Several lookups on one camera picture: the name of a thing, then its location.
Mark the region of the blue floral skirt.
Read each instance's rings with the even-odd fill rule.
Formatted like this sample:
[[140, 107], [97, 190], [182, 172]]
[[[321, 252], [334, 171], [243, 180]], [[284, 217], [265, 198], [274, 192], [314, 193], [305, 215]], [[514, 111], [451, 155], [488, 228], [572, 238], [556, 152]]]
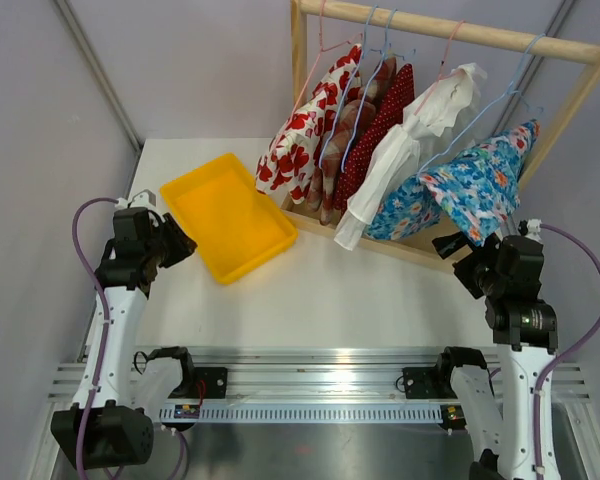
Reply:
[[398, 240], [448, 216], [482, 246], [518, 208], [519, 177], [539, 133], [539, 122], [531, 119], [409, 177], [381, 203], [365, 234]]

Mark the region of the white ruffled skirt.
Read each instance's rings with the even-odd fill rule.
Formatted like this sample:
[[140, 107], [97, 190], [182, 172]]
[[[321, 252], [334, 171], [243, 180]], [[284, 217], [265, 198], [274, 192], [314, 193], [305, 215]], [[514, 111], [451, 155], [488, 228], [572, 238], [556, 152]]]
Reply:
[[471, 141], [465, 134], [451, 145], [478, 115], [486, 79], [477, 64], [462, 64], [403, 108], [402, 120], [373, 148], [366, 173], [345, 200], [334, 237], [338, 245], [352, 250], [364, 235], [397, 240], [439, 222], [417, 172], [426, 162], [448, 161]]

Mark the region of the white red poppy skirt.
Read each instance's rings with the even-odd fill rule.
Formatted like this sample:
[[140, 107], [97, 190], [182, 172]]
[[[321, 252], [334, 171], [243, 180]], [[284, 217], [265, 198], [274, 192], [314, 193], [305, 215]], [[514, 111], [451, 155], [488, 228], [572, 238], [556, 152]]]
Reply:
[[338, 108], [357, 97], [362, 45], [357, 43], [340, 57], [318, 82], [311, 99], [299, 107], [258, 160], [256, 190], [263, 194], [287, 193], [302, 203], [318, 166], [323, 141], [333, 131]]

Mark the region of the red white polka-dot skirt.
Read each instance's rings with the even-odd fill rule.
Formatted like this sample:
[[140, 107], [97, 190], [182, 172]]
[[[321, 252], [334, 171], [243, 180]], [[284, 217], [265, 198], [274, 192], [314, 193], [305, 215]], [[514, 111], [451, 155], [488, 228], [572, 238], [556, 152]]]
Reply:
[[413, 66], [407, 63], [396, 74], [380, 103], [378, 113], [347, 155], [334, 200], [334, 208], [341, 214], [346, 212], [347, 200], [364, 182], [374, 149], [393, 126], [403, 121], [403, 109], [414, 99]]

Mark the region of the red beige plaid skirt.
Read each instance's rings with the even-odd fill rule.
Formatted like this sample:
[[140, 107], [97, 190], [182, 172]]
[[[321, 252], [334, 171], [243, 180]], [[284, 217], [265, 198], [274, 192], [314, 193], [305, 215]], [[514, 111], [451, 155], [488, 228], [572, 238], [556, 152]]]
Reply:
[[[374, 89], [369, 90], [370, 103], [365, 103], [362, 109], [362, 115], [358, 125], [358, 134], [354, 143], [364, 134], [371, 121], [377, 114], [377, 109], [385, 96], [388, 88], [396, 76], [396, 58], [392, 55], [385, 61], [381, 72], [376, 78], [380, 90], [378, 96], [374, 97]], [[357, 97], [349, 101], [338, 115], [338, 122], [333, 131], [333, 136], [326, 144], [326, 152], [322, 158], [322, 166], [314, 170], [312, 176], [309, 194], [307, 197], [307, 207], [312, 211], [318, 211], [321, 225], [329, 225], [334, 211], [334, 196], [336, 180], [340, 175], [341, 161], [345, 148], [352, 136], [353, 124], [356, 113], [361, 105], [362, 90], [360, 87]]]

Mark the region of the blue wire hanger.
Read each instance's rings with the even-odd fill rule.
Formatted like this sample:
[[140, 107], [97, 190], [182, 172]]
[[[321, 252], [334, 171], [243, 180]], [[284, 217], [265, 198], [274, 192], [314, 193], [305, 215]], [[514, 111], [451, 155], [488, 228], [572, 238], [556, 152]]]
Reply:
[[455, 147], [458, 142], [465, 136], [465, 134], [467, 132], [469, 132], [473, 126], [478, 122], [479, 119], [481, 119], [484, 114], [490, 110], [494, 105], [498, 104], [499, 102], [501, 102], [502, 100], [504, 100], [507, 97], [510, 97], [512, 95], [515, 94], [519, 94], [520, 90], [517, 87], [517, 84], [519, 83], [519, 80], [522, 77], [523, 74], [523, 67], [525, 65], [525, 59], [527, 56], [529, 56], [531, 54], [531, 50], [532, 48], [536, 45], [536, 43], [542, 39], [546, 37], [545, 33], [540, 33], [538, 35], [536, 35], [531, 42], [527, 45], [527, 47], [525, 48], [525, 50], [523, 51], [523, 53], [520, 56], [520, 60], [516, 66], [516, 70], [514, 71], [513, 75], [511, 76], [509, 83], [506, 86], [506, 89], [495, 99], [493, 99], [492, 101], [490, 101], [466, 126], [463, 130], [461, 130], [454, 138], [453, 140], [449, 143], [449, 145], [447, 146], [447, 148], [445, 150], [443, 150], [440, 153], [437, 153], [435, 155], [433, 155], [429, 160], [427, 160], [424, 164], [422, 164], [418, 170], [417, 173], [420, 174], [421, 172], [424, 171], [424, 169], [426, 167], [428, 167], [429, 165], [431, 165], [433, 162], [435, 162], [436, 160], [438, 160], [440, 157], [446, 156], [447, 154], [449, 154], [452, 150], [453, 147]]

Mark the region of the blue wire hanger polka-dot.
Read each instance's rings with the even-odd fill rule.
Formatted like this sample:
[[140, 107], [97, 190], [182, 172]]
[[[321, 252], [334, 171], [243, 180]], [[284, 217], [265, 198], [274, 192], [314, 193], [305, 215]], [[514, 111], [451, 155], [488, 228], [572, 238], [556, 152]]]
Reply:
[[391, 11], [391, 13], [388, 16], [387, 19], [387, 23], [384, 27], [384, 43], [383, 46], [380, 50], [373, 50], [376, 53], [380, 53], [381, 54], [381, 58], [376, 66], [376, 68], [374, 69], [373, 73], [370, 75], [367, 83], [365, 84], [364, 89], [362, 90], [362, 97], [361, 97], [361, 105], [358, 108], [358, 111], [356, 113], [356, 118], [353, 124], [353, 131], [352, 131], [352, 136], [345, 148], [343, 157], [342, 157], [342, 161], [341, 161], [341, 172], [344, 173], [345, 172], [345, 167], [346, 167], [346, 161], [347, 161], [347, 157], [348, 154], [352, 148], [353, 142], [356, 140], [357, 134], [358, 134], [358, 125], [360, 122], [360, 118], [362, 115], [362, 109], [365, 103], [370, 103], [371, 99], [369, 98], [369, 90], [371, 88], [374, 89], [374, 97], [378, 96], [378, 91], [380, 90], [380, 88], [377, 85], [376, 82], [376, 78], [379, 75], [379, 73], [382, 70], [382, 67], [385, 64], [385, 61], [389, 59], [390, 56], [392, 56], [392, 44], [390, 41], [390, 34], [389, 34], [389, 30], [391, 29], [391, 23], [393, 20], [393, 17], [395, 16], [395, 14], [397, 13], [397, 9], [393, 9]]

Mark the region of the pink wire hanger white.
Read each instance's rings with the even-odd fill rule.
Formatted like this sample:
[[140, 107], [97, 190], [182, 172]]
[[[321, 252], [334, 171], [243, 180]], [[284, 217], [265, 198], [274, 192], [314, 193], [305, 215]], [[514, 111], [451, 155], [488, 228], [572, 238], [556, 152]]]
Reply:
[[439, 66], [439, 70], [438, 70], [438, 74], [436, 77], [436, 80], [434, 83], [432, 83], [432, 85], [427, 89], [427, 91], [424, 93], [424, 97], [422, 99], [422, 101], [419, 103], [419, 105], [417, 106], [414, 115], [418, 116], [420, 111], [422, 110], [422, 108], [426, 105], [426, 103], [428, 102], [429, 98], [431, 97], [431, 95], [435, 92], [436, 88], [438, 87], [439, 83], [446, 78], [444, 76], [444, 72], [445, 72], [445, 64], [447, 63], [448, 60], [448, 56], [451, 50], [451, 45], [452, 42], [454, 41], [455, 36], [457, 35], [458, 31], [460, 30], [460, 28], [466, 23], [465, 19], [460, 20], [459, 22], [457, 22], [457, 24], [454, 26], [454, 29], [452, 30], [451, 34], [448, 37], [448, 40], [446, 42], [446, 46], [445, 46], [445, 50], [444, 50], [444, 55], [440, 61], [440, 66]]

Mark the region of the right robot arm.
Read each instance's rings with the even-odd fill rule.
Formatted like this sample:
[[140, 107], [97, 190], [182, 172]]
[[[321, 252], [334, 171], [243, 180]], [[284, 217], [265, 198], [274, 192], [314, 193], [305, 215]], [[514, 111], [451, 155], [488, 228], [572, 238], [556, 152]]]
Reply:
[[481, 350], [447, 347], [431, 367], [405, 367], [395, 384], [409, 400], [449, 399], [444, 428], [465, 428], [472, 442], [472, 479], [557, 479], [551, 413], [550, 365], [557, 357], [557, 316], [540, 299], [544, 266], [539, 233], [499, 238], [481, 246], [462, 233], [434, 239], [446, 259], [464, 246], [470, 253], [453, 273], [485, 301], [486, 323], [499, 359], [502, 395]]

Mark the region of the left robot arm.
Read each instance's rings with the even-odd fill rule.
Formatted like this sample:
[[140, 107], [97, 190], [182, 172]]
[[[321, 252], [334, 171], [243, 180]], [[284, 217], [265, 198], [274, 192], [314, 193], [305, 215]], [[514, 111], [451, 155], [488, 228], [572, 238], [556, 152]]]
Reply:
[[80, 478], [100, 470], [109, 479], [151, 457], [162, 408], [173, 399], [176, 419], [201, 419], [207, 400], [226, 397], [228, 371], [197, 367], [185, 347], [161, 347], [145, 357], [131, 380], [137, 327], [161, 269], [196, 249], [176, 220], [147, 207], [113, 215], [113, 236], [97, 268], [87, 272], [96, 290], [94, 338], [70, 406], [53, 414], [50, 430]]

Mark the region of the yellow plastic tray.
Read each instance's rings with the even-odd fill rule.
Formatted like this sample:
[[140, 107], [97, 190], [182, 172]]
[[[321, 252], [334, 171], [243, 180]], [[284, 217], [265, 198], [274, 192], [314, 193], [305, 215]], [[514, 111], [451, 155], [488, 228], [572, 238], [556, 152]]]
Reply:
[[294, 245], [298, 231], [232, 153], [161, 186], [215, 281], [229, 285]]

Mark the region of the wooden clothes rack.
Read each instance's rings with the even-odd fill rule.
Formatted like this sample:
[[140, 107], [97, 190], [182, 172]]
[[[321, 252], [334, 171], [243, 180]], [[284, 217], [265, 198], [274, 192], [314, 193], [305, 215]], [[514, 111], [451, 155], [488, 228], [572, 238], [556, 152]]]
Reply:
[[[471, 23], [459, 24], [452, 20], [406, 12], [398, 12], [394, 17], [390, 17], [389, 14], [390, 12], [386, 9], [374, 12], [370, 6], [342, 1], [328, 1], [325, 5], [322, 5], [319, 1], [292, 1], [290, 3], [290, 15], [293, 98], [301, 102], [306, 100], [306, 89], [310, 76], [307, 71], [307, 17], [309, 15], [322, 15], [326, 18], [358, 24], [369, 21], [373, 26], [388, 25], [393, 30], [435, 38], [451, 36], [459, 42], [514, 52], [524, 51], [526, 47], [531, 45], [533, 40], [533, 35], [530, 33]], [[538, 167], [546, 159], [561, 134], [600, 81], [600, 45], [544, 37], [531, 46], [530, 53], [539, 57], [582, 64], [584, 68], [569, 96], [555, 114], [548, 128], [542, 131], [538, 145], [533, 148], [531, 155], [525, 162], [520, 179], [521, 188], [525, 188], [529, 183]], [[360, 246], [383, 255], [449, 273], [452, 271], [452, 263], [458, 260], [460, 255], [455, 254], [446, 260], [442, 260], [435, 253], [430, 241], [437, 235], [450, 235], [455, 231], [456, 229], [451, 221], [444, 219], [438, 225], [405, 241], [391, 242], [363, 239]]]

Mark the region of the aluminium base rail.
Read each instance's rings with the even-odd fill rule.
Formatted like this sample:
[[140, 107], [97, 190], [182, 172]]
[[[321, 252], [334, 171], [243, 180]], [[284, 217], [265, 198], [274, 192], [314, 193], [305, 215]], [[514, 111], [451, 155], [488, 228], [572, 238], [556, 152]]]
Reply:
[[225, 395], [168, 399], [163, 422], [193, 423], [440, 423], [456, 399], [418, 399], [405, 368], [430, 367], [436, 348], [267, 350], [199, 348], [197, 367], [223, 367]]

